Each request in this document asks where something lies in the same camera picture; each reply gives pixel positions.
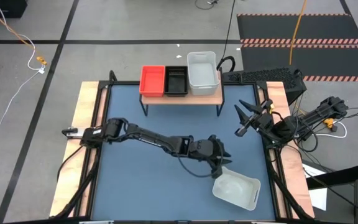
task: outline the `white cable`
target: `white cable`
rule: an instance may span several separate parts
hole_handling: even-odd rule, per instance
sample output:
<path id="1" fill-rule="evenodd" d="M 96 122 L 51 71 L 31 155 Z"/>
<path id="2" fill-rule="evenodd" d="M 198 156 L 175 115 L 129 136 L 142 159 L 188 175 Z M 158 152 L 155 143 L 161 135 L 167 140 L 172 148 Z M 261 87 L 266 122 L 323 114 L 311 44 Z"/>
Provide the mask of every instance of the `white cable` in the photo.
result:
<path id="1" fill-rule="evenodd" d="M 4 20 L 6 29 L 7 29 L 9 32 L 13 33 L 13 31 L 7 26 L 7 22 L 6 22 L 4 13 L 2 12 L 1 8 L 0 8 L 0 13 L 1 13 L 2 19 Z M 32 60 L 32 58 L 34 57 L 34 54 L 35 54 L 35 45 L 34 45 L 34 43 L 33 43 L 26 35 L 23 35 L 23 34 L 18 34 L 18 35 L 21 36 L 21 37 L 26 38 L 26 39 L 31 43 L 31 45 L 32 45 L 32 47 L 33 47 L 33 51 L 32 51 L 31 58 L 30 58 L 29 61 L 27 62 L 28 68 L 31 69 L 31 70 L 35 70 L 35 71 L 38 71 L 38 70 L 42 69 L 42 68 L 44 67 L 43 65 L 41 66 L 41 68 L 33 68 L 33 67 L 30 66 L 30 62 L 31 62 L 31 60 Z"/>
<path id="2" fill-rule="evenodd" d="M 333 137 L 333 138 L 346 138 L 347 136 L 347 129 L 345 127 L 345 124 L 343 124 L 340 121 L 334 121 L 334 124 L 339 123 L 340 125 L 342 125 L 343 129 L 345 130 L 345 134 L 343 136 L 335 136 L 332 134 L 316 134 L 317 136 L 328 136 L 328 137 Z"/>
<path id="3" fill-rule="evenodd" d="M 37 73 L 35 73 L 35 74 L 34 74 L 33 76 L 31 76 L 28 80 L 26 80 L 26 81 L 19 87 L 19 89 L 17 90 L 17 92 L 12 96 L 12 98 L 11 98 L 11 100 L 9 101 L 9 103 L 8 103 L 8 105 L 7 105 L 7 107 L 6 107 L 6 110 L 5 110 L 3 116 L 2 116 L 2 118 L 1 118 L 1 120 L 0 120 L 0 125 L 2 124 L 2 121 L 4 120 L 5 115 L 6 115 L 7 111 L 8 111 L 8 109 L 9 109 L 9 107 L 11 106 L 11 103 L 12 103 L 13 99 L 14 99 L 15 96 L 19 93 L 20 89 L 21 89 L 27 82 L 29 82 L 32 78 L 34 78 L 39 72 L 40 72 L 40 71 L 37 71 Z"/>

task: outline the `red container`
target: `red container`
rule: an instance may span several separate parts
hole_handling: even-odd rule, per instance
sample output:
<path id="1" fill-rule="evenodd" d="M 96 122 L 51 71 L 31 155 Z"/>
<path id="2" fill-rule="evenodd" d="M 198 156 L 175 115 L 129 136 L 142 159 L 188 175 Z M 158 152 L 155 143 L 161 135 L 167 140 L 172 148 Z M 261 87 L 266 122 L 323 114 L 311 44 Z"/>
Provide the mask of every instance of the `red container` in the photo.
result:
<path id="1" fill-rule="evenodd" d="M 164 94 L 165 66 L 143 65 L 139 93 L 148 97 L 162 97 Z"/>

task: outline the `orange cable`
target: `orange cable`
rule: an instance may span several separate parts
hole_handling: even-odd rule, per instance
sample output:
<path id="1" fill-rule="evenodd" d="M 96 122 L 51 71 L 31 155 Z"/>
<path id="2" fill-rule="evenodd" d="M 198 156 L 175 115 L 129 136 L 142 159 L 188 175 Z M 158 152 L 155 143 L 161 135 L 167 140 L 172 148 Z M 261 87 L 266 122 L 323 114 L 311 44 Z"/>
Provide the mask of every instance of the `orange cable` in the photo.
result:
<path id="1" fill-rule="evenodd" d="M 14 29 L 10 28 L 4 21 L 2 21 L 1 18 L 0 18 L 0 22 L 1 22 L 2 24 L 4 24 L 4 26 L 6 26 L 8 29 L 10 29 L 10 30 L 12 31 L 12 33 L 13 33 L 19 40 L 21 40 L 21 41 L 23 42 L 23 44 L 26 44 L 27 46 L 29 46 L 32 50 L 34 50 L 34 51 L 39 55 L 39 53 L 38 53 L 37 49 L 35 49 L 35 47 L 33 47 L 31 44 L 29 44 L 29 43 L 27 43 L 25 40 L 23 40 L 23 39 L 19 36 L 19 34 L 17 34 Z"/>
<path id="2" fill-rule="evenodd" d="M 296 33 L 298 32 L 299 23 L 301 22 L 303 11 L 305 10 L 307 2 L 308 2 L 308 0 L 303 1 L 302 10 L 301 10 L 301 13 L 299 14 L 298 22 L 296 23 L 296 27 L 295 27 L 295 31 L 293 32 L 292 41 L 291 41 L 291 48 L 290 48 L 290 65 L 292 64 L 292 48 L 293 48 L 293 44 L 295 42 Z"/>

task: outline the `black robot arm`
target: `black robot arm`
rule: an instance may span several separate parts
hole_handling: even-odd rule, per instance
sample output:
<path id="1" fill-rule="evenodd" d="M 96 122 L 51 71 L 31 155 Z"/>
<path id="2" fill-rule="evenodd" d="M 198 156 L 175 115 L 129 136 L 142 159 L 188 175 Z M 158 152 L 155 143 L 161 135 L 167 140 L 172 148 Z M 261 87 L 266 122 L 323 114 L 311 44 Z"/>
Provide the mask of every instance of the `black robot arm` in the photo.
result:
<path id="1" fill-rule="evenodd" d="M 263 137 L 268 139 L 270 148 L 280 147 L 292 140 L 306 140 L 311 136 L 311 128 L 325 119 L 340 119 L 346 116 L 348 107 L 338 97 L 330 96 L 323 100 L 313 111 L 301 116 L 287 116 L 282 118 L 273 111 L 271 100 L 261 103 L 260 106 L 250 105 L 240 100 L 240 103 L 254 114 L 247 116 L 237 105 L 234 105 L 240 118 L 241 127 L 235 132 L 237 136 L 243 136 L 251 126 Z M 274 124 L 271 114 L 278 114 L 281 121 Z"/>
<path id="2" fill-rule="evenodd" d="M 135 139 L 163 149 L 174 157 L 185 157 L 206 161 L 211 167 L 211 176 L 216 179 L 222 174 L 221 166 L 231 161 L 225 159 L 230 154 L 224 150 L 223 143 L 215 135 L 208 139 L 193 140 L 193 136 L 163 136 L 136 124 L 129 123 L 125 118 L 112 118 L 106 124 L 87 128 L 83 133 L 80 145 L 90 148 L 98 147 L 102 142 L 123 142 Z"/>

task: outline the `white bin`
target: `white bin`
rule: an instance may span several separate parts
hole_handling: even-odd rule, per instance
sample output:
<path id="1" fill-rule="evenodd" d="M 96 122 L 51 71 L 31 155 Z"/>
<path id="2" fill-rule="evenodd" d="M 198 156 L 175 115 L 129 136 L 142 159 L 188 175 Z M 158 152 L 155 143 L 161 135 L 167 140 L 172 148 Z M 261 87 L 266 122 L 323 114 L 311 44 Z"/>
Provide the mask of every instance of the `white bin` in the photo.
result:
<path id="1" fill-rule="evenodd" d="M 213 95 L 219 85 L 214 52 L 190 52 L 187 55 L 188 76 L 193 95 Z"/>
<path id="2" fill-rule="evenodd" d="M 260 181 L 226 167 L 222 167 L 222 172 L 215 180 L 213 195 L 246 210 L 254 210 L 259 197 Z"/>

